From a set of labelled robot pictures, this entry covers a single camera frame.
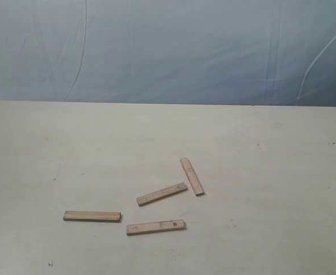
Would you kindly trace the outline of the grey-blue backdrop cloth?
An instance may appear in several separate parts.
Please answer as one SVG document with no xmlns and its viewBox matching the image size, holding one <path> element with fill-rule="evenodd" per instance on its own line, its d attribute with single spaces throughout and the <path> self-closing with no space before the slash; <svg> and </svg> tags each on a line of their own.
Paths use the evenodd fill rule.
<svg viewBox="0 0 336 275">
<path fill-rule="evenodd" d="M 336 106 L 336 1 L 0 1 L 0 100 Z"/>
</svg>

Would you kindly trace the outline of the plain wood block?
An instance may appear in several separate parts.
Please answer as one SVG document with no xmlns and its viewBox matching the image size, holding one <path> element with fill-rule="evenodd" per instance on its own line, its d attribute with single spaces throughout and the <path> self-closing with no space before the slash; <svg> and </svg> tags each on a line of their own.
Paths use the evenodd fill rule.
<svg viewBox="0 0 336 275">
<path fill-rule="evenodd" d="M 195 170 L 193 169 L 192 167 L 192 164 L 191 162 L 189 161 L 188 158 L 181 158 L 180 159 L 180 163 L 181 163 L 181 166 L 191 184 L 191 187 L 195 193 L 195 195 L 198 197 L 198 196 L 201 196 L 201 195 L 204 195 L 204 189 L 203 189 L 203 186 L 201 185 L 200 183 L 200 180 L 199 178 L 197 177 L 196 175 L 196 172 Z"/>
<path fill-rule="evenodd" d="M 120 222 L 120 212 L 108 211 L 65 211 L 64 221 L 81 221 L 81 222 Z"/>
</svg>

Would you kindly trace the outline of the wood block with magnets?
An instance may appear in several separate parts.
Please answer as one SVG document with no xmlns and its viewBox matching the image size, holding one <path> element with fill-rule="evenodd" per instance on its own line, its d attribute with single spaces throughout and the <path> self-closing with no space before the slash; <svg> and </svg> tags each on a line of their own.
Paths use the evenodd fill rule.
<svg viewBox="0 0 336 275">
<path fill-rule="evenodd" d="M 138 197 L 136 198 L 136 202 L 141 207 L 187 190 L 188 187 L 185 183 L 178 183 L 174 184 L 173 186 L 169 186 L 164 189 Z"/>
<path fill-rule="evenodd" d="M 147 222 L 147 223 L 137 223 L 132 225 L 127 225 L 126 234 L 140 235 L 140 234 L 151 234 L 166 231 L 176 231 L 185 230 L 186 225 L 184 220 L 171 220 L 171 221 L 160 221 L 160 222 Z"/>
</svg>

